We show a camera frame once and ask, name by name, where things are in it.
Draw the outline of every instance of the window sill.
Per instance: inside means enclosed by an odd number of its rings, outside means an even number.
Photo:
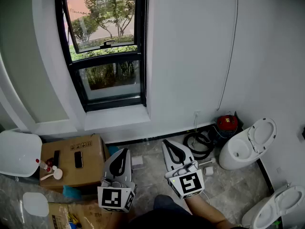
[[[88,112],[85,131],[149,122],[146,107],[142,104]]]

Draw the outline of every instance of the power outlet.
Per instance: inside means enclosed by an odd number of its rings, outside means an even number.
[[[200,114],[200,110],[194,112],[195,116],[199,116],[199,114]]]

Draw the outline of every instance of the toilet lid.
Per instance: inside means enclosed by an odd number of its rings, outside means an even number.
[[[279,216],[291,213],[302,203],[305,189],[302,186],[290,187],[275,198]]]
[[[252,143],[254,151],[262,153],[276,137],[276,125],[270,118],[263,118],[255,122],[248,131],[248,138]]]
[[[253,228],[265,229],[280,216],[291,213],[300,206],[304,195],[305,189],[302,186],[294,186],[271,196],[254,217]]]

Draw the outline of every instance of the window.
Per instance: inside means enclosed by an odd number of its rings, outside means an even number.
[[[84,110],[146,106],[147,0],[55,0],[61,46]]]

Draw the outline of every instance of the blue cloth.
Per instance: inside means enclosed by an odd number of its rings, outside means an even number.
[[[108,151],[109,151],[109,154],[110,156],[113,155],[114,153],[118,152],[119,151],[119,148],[117,146],[109,146],[108,147]]]
[[[72,188],[66,185],[63,185],[63,192],[62,194],[67,198],[75,198],[81,200],[81,191],[76,188]]]

